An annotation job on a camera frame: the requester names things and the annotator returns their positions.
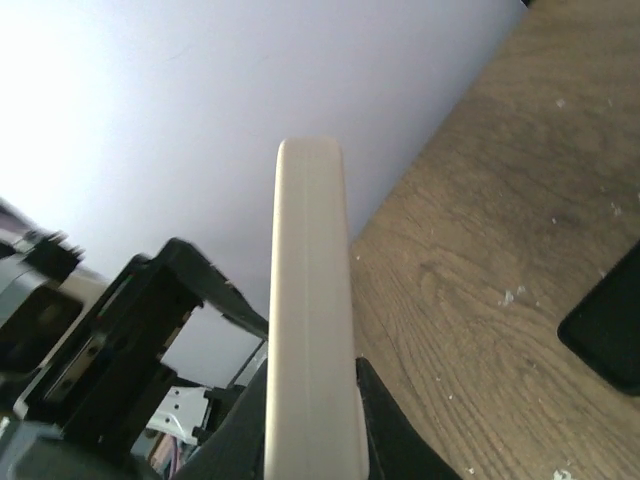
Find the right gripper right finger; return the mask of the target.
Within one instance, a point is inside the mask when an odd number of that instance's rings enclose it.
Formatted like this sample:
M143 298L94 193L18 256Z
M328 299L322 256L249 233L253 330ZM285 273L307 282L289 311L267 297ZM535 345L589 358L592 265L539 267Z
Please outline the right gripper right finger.
M459 480L413 428L371 363L356 359L366 426L370 479Z

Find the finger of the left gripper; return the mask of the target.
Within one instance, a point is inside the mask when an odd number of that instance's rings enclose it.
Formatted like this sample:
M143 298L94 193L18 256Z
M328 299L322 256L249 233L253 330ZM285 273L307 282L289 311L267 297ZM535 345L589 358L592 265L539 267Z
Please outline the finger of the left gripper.
M159 257L181 283L230 323L262 340L268 339L268 321L193 244L171 238L162 247Z

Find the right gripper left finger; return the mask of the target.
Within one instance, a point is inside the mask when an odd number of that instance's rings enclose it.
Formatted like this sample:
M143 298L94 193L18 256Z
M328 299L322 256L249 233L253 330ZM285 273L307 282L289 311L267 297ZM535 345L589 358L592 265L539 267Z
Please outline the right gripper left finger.
M175 479L264 478L267 364L262 362L221 426Z

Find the black phone case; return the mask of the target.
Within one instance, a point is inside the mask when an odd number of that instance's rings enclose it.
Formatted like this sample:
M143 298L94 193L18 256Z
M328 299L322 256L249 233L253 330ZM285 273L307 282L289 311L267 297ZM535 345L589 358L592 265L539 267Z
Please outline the black phone case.
M567 314L558 339L617 391L639 395L639 246Z

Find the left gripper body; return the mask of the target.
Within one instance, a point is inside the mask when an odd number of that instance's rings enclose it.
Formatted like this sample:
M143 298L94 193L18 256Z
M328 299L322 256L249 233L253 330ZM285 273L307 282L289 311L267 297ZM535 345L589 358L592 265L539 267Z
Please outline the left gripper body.
M134 257L69 337L48 372L44 409L65 440L128 450L176 373L161 358L201 298L176 256Z

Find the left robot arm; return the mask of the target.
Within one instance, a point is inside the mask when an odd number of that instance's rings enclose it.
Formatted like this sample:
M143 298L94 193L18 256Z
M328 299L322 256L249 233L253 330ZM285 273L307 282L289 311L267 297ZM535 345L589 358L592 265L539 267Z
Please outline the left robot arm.
M205 305L258 337L267 321L191 243L137 255L90 300L81 254L58 235L1 248L1 407L58 428L14 464L14 479L151 479L131 450L176 372L162 361Z

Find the phone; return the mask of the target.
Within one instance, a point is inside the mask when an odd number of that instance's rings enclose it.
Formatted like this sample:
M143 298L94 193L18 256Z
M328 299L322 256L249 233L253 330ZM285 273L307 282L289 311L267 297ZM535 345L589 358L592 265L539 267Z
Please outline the phone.
M365 479L343 156L284 140L273 208L264 476Z

